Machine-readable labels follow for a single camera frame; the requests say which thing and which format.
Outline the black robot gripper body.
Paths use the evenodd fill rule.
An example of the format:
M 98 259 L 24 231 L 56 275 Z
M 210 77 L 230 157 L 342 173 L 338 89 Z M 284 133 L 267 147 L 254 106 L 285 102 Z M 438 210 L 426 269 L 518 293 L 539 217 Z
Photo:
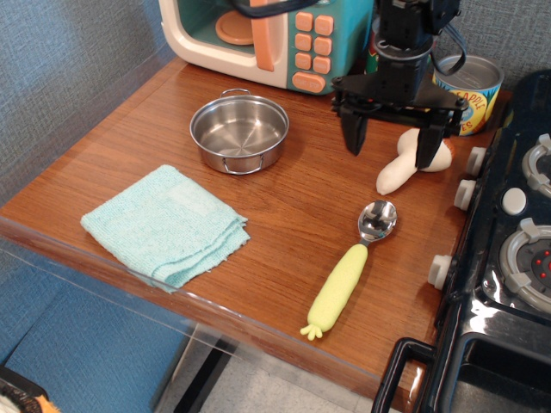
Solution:
M 434 42 L 416 48 L 398 48 L 377 40 L 378 69 L 332 79 L 332 110 L 342 107 L 365 113 L 369 119 L 425 128 L 440 126 L 444 133 L 458 133 L 467 102 L 436 86 L 427 76 Z

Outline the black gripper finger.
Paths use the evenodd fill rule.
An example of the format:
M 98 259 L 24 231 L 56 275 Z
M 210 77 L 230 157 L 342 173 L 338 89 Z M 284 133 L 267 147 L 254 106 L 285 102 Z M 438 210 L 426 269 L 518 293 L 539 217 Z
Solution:
M 366 138 L 368 116 L 348 107 L 342 107 L 339 116 L 346 148 L 357 156 L 360 154 Z
M 443 128 L 440 126 L 429 126 L 419 130 L 415 163 L 419 170 L 430 166 L 442 140 Z

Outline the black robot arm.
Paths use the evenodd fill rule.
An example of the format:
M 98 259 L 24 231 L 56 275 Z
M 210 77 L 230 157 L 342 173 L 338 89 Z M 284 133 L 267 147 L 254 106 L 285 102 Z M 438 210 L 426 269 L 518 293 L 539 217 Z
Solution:
M 457 1 L 379 1 L 375 30 L 376 71 L 335 77 L 332 109 L 341 120 L 347 149 L 358 154 L 370 119 L 418 128 L 415 165 L 430 166 L 443 139 L 460 131 L 465 99 L 436 86 L 428 77 L 437 68 L 435 38 L 448 34 L 464 49 L 451 26 L 461 13 Z

